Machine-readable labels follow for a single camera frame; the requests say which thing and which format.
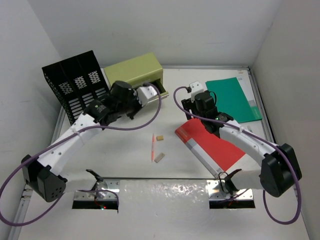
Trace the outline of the olive green drawer cabinet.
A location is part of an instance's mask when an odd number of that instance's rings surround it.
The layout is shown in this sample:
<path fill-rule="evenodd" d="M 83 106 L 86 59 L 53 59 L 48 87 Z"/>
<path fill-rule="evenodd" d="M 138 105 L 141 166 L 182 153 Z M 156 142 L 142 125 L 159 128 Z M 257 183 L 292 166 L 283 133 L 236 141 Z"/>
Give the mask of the olive green drawer cabinet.
<path fill-rule="evenodd" d="M 103 71 L 110 85 L 115 81 L 124 81 L 137 88 L 151 83 L 157 87 L 162 98 L 169 96 L 164 88 L 163 67 L 152 52 L 109 65 Z"/>

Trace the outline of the orange pen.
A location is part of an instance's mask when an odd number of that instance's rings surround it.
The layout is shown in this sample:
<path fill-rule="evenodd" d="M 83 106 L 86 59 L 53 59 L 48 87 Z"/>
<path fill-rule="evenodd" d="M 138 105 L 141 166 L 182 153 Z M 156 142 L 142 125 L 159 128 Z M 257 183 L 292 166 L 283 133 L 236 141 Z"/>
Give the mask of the orange pen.
<path fill-rule="evenodd" d="M 155 141 L 156 141 L 156 136 L 153 133 L 152 140 L 151 140 L 151 162 L 154 162 L 154 159 L 155 159 Z"/>

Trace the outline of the tan eraser block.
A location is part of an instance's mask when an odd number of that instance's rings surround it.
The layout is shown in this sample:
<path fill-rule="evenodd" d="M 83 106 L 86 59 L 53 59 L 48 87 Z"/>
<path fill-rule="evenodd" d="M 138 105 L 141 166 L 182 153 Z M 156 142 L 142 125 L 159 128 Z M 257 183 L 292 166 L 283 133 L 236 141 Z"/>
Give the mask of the tan eraser block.
<path fill-rule="evenodd" d="M 156 140 L 157 141 L 162 141 L 164 139 L 164 136 L 163 135 L 158 135 L 157 137 L 156 137 Z"/>

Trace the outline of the beige eraser stick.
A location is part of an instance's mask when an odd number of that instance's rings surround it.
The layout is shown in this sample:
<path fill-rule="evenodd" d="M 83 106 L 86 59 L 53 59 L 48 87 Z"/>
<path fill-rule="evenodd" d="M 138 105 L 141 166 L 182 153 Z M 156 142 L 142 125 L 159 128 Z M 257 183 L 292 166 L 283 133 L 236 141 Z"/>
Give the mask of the beige eraser stick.
<path fill-rule="evenodd" d="M 159 162 L 160 160 L 162 160 L 164 157 L 165 157 L 165 154 L 161 152 L 161 153 L 154 159 L 154 162 L 155 162 L 155 163 L 158 163 L 158 162 Z"/>

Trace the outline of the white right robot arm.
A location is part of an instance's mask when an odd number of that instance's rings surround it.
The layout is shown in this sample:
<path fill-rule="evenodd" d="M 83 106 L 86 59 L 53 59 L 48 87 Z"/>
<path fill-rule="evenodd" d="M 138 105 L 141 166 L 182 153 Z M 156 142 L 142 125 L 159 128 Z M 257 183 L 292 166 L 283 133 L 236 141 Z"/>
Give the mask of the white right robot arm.
<path fill-rule="evenodd" d="M 280 197 L 292 186 L 301 194 L 299 180 L 302 172 L 292 146 L 278 145 L 245 130 L 232 116 L 218 111 L 217 98 L 208 90 L 186 88 L 190 98 L 182 100 L 180 109 L 193 119 L 200 120 L 204 129 L 227 141 L 256 161 L 258 171 L 236 169 L 224 178 L 223 189 L 228 194 L 249 188 L 262 189 L 273 197 Z"/>

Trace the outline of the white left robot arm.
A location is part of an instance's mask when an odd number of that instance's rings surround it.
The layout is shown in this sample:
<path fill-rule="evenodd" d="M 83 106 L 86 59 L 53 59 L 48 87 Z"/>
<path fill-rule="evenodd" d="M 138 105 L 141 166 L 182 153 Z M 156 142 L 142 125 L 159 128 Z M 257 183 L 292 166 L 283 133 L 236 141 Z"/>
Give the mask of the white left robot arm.
<path fill-rule="evenodd" d="M 114 82 L 101 100 L 94 99 L 89 103 L 50 150 L 22 168 L 26 183 L 48 203 L 63 193 L 92 190 L 98 175 L 90 170 L 66 173 L 63 168 L 82 146 L 102 131 L 102 127 L 115 122 L 121 115 L 133 118 L 148 102 L 147 92 L 142 86 L 133 88 L 127 82 Z"/>

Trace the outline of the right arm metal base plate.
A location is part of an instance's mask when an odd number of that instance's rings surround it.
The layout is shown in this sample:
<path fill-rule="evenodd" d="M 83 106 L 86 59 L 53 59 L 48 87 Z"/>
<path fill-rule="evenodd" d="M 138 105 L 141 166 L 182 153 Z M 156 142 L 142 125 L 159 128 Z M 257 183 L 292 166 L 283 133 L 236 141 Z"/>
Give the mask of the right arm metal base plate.
<path fill-rule="evenodd" d="M 229 193 L 225 193 L 221 186 L 220 181 L 218 179 L 208 179 L 206 181 L 206 190 L 208 193 L 208 198 L 213 202 L 221 202 L 221 201 L 253 201 L 254 195 L 251 189 L 241 189 L 235 191 L 233 195 Z"/>

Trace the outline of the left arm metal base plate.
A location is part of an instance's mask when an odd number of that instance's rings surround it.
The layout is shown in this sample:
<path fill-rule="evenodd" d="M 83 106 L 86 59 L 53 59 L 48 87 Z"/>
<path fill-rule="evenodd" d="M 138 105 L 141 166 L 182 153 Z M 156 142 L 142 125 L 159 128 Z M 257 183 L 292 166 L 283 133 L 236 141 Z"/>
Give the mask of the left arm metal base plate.
<path fill-rule="evenodd" d="M 120 193 L 120 180 L 105 178 L 94 185 L 92 192 L 75 191 L 75 201 L 116 201 Z"/>

